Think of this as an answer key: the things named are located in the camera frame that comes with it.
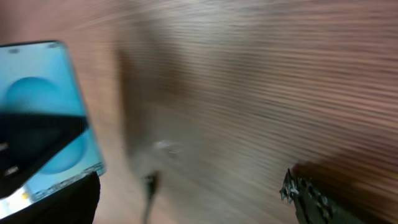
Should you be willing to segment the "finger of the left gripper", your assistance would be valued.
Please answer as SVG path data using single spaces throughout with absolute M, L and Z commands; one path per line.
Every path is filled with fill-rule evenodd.
M 1 114 L 1 198 L 12 195 L 89 127 L 86 116 Z

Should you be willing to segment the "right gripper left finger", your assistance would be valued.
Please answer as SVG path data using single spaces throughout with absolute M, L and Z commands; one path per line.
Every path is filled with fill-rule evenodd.
M 1 224 L 92 224 L 100 200 L 96 172 L 1 219 Z

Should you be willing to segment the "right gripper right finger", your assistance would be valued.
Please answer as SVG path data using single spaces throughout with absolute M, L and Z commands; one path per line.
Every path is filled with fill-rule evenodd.
M 281 200 L 294 204 L 300 224 L 367 224 L 386 221 L 318 188 L 311 179 L 287 170 Z

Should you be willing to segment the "blue Galaxy smartphone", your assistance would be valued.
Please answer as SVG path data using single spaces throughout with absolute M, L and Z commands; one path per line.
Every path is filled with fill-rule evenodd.
M 1 114 L 86 116 L 89 127 L 12 195 L 1 198 L 6 218 L 96 172 L 106 171 L 67 46 L 57 40 L 1 46 Z

